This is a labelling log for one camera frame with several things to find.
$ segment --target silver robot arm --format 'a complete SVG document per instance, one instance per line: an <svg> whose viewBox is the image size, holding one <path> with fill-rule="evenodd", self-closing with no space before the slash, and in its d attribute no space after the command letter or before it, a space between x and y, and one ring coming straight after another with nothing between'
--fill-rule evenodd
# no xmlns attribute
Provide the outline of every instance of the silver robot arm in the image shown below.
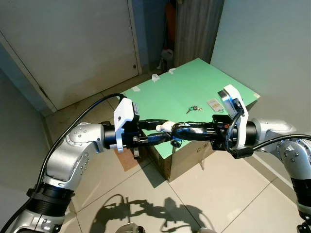
<svg viewBox="0 0 311 233"><path fill-rule="evenodd" d="M104 150L103 139L101 124L80 123L67 134L48 160L40 193L19 215L12 233L60 231L66 208L89 160Z"/></svg>
<svg viewBox="0 0 311 233"><path fill-rule="evenodd" d="M288 134L296 129L282 120L252 119L258 132L257 144ZM306 222L297 232L311 232L311 143L305 139L287 139L275 142L258 151L269 152L280 160L291 177L297 195L299 215Z"/></svg>

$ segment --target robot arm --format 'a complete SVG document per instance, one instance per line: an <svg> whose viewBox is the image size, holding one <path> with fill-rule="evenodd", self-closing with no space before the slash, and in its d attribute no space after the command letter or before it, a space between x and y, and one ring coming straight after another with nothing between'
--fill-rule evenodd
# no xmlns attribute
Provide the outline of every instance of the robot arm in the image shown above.
<svg viewBox="0 0 311 233"><path fill-rule="evenodd" d="M288 135L295 128L284 121L253 119L239 92L231 85L219 92L229 116L214 115L213 121L174 123L161 119L139 121L139 110L130 99L123 98L114 112L114 126L80 123L66 135L62 144L52 153L43 174L38 192L30 189L31 200L19 215L11 232L36 231L56 233L64 221L65 210L79 184L89 160L105 149L134 148L139 158L139 146L157 145L171 141L180 146L182 139L210 141L214 150L228 150L235 158L250 156L256 144L280 135ZM141 130L157 129L144 137ZM311 225L311 145L304 139L275 142L260 149L276 156L287 169L298 199L300 216L306 221L302 230Z"/></svg>

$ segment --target keys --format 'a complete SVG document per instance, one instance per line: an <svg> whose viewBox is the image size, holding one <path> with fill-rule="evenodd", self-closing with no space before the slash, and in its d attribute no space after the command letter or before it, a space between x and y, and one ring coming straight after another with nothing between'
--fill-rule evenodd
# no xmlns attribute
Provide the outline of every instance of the keys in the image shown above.
<svg viewBox="0 0 311 233"><path fill-rule="evenodd" d="M194 106L191 106L188 111L186 112L186 114L188 114L188 112L192 111L192 110L199 110L199 111L202 111L203 108L199 108L198 106L194 105Z"/></svg>

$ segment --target wall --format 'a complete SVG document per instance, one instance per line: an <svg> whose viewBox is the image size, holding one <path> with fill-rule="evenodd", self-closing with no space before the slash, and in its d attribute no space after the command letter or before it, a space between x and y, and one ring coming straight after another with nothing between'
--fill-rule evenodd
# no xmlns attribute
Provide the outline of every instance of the wall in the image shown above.
<svg viewBox="0 0 311 233"><path fill-rule="evenodd" d="M132 0L142 71L158 66L165 33L165 6L168 0Z"/></svg>
<svg viewBox="0 0 311 233"><path fill-rule="evenodd" d="M309 0L225 0L211 64L261 95L250 118L311 132L310 17ZM273 156L259 156L285 173Z"/></svg>
<svg viewBox="0 0 311 233"><path fill-rule="evenodd" d="M0 69L0 228L27 200L48 151L41 116Z"/></svg>
<svg viewBox="0 0 311 233"><path fill-rule="evenodd" d="M51 109L40 97L34 86L21 72L15 61L0 43L0 69L7 75L11 82L21 91L23 96L38 110L43 116L52 113Z"/></svg>

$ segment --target black cable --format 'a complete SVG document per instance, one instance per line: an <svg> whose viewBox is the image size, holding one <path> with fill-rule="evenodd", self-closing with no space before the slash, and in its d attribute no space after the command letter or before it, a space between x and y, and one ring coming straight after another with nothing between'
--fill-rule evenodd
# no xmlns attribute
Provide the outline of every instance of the black cable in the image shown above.
<svg viewBox="0 0 311 233"><path fill-rule="evenodd" d="M10 219L5 223L5 225L2 227L0 233L5 233L9 226L14 222L14 220L21 214L21 212L24 211L28 203L30 202L31 198L29 198L11 217Z"/></svg>
<svg viewBox="0 0 311 233"><path fill-rule="evenodd" d="M225 134L225 150L228 151L230 154L235 153L235 151L229 147L229 142L231 141L231 139L230 139L231 134L232 134L232 131L233 131L235 125L237 124L237 122L238 122L238 120L242 114L243 114L242 110L238 111L238 113L233 117L232 122L229 125L229 128Z"/></svg>
<svg viewBox="0 0 311 233"><path fill-rule="evenodd" d="M262 142L262 143L260 143L258 145L255 145L255 146L252 147L252 150L256 151L256 150L258 150L258 149L260 149L262 147L268 146L268 145L270 145L272 143L279 142L279 141L286 140L286 139L292 139L292 138L311 140L311 136L310 135L306 135L306 134L289 134L289 135L285 135L285 136L281 136L281 137L276 137L276 138L267 140L265 142Z"/></svg>
<svg viewBox="0 0 311 233"><path fill-rule="evenodd" d="M120 100L123 99L125 96L123 94L120 93L115 93L115 94L110 94L108 96L105 96L103 98L101 98L100 100L96 101L95 103L93 103L91 106L89 106L84 112L82 112L78 118L76 118L76 120L65 130L65 132L63 132L63 134L56 140L56 142L53 144L53 146L51 147L49 153L47 154L47 156L44 159L44 162L42 164L41 170L40 170L40 174L37 180L37 183L35 185L35 190L34 192L38 192L39 191L39 187L40 187L40 183L42 181L42 177L47 165L47 162L50 158L50 156L52 155L52 153L54 152L54 150L56 149L56 147L58 146L58 144L61 142L61 140L76 126L76 124L90 111L92 110L96 105L98 105L99 103L105 101L106 99L109 99L111 97L120 97Z"/></svg>
<svg viewBox="0 0 311 233"><path fill-rule="evenodd" d="M37 183L35 185L35 189L34 192L38 192L39 188L40 188L40 183L42 181L43 178L43 174L45 172L45 168L47 165L47 162L49 160L49 158L51 157L52 153L54 152L54 150L56 149L56 147L58 146L58 144L62 141L62 139L76 126L76 124L90 111L92 110L96 105L98 105L99 103L111 98L111 97L120 97L120 101L125 97L123 94L120 93L115 93L115 94L110 94L107 95L103 98L101 98L100 100L96 101L95 103L93 103L91 106L89 106L86 110L84 110L84 112L82 112L76 119L75 121L65 130L65 132L55 141L55 143L53 144L53 146L51 147L51 149L49 150L47 156L44 159L44 162L42 164L41 170L40 170L40 174L37 180ZM23 212L27 206L27 204L30 202L31 198L29 198L11 217L10 219L5 223L4 227L1 229L0 233L5 233L7 231L7 229L9 228L9 226L12 224L12 222L21 214L21 212Z"/></svg>

